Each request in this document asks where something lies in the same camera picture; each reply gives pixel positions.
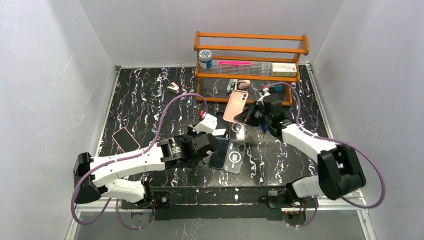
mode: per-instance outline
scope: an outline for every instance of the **white wall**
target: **white wall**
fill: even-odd
[[[194,66],[196,31],[308,36],[314,59],[343,0],[79,0],[115,65]]]
[[[0,238],[65,237],[115,78],[78,0],[0,1]]]
[[[387,185],[378,239],[423,239],[424,2],[347,0],[313,72],[336,138],[368,152]],[[366,165],[368,203],[380,194]]]

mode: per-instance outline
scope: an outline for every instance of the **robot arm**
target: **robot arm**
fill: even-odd
[[[322,196],[336,200],[365,186],[366,179],[354,149],[314,138],[313,133],[303,131],[286,117],[287,111],[277,95],[271,95],[268,88],[262,94],[235,119],[254,127],[262,125],[271,135],[301,150],[318,165],[318,175],[303,177],[286,185],[286,191],[278,196],[283,202],[290,204],[305,197]]]
[[[113,156],[91,157],[88,152],[78,155],[73,174],[74,185],[86,174],[103,163],[115,161],[96,170],[85,179],[77,194],[75,203],[86,204],[101,197],[116,198],[138,204],[153,198],[153,191],[147,181],[128,181],[121,178],[169,168],[193,168],[203,158],[218,150],[213,136],[217,118],[202,113],[202,121],[189,127],[187,134],[162,139],[149,152],[125,161],[117,161],[141,154],[146,148]]]

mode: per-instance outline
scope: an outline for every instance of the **pink pen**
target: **pink pen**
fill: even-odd
[[[219,65],[225,64],[230,66],[252,65],[250,61],[219,61]]]

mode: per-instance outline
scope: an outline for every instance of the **round container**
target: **round container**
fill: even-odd
[[[203,49],[199,52],[199,66],[202,69],[210,69],[212,67],[212,52]]]

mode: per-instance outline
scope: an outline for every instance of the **gray floor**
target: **gray floor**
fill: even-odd
[[[94,212],[84,212],[83,220]],[[130,214],[122,213],[125,223]],[[175,219],[154,221],[143,231],[128,230],[118,223],[115,212],[106,212],[96,223],[79,225],[76,240],[364,240],[356,210],[320,210],[314,221],[299,230],[281,225],[283,222],[265,219]]]

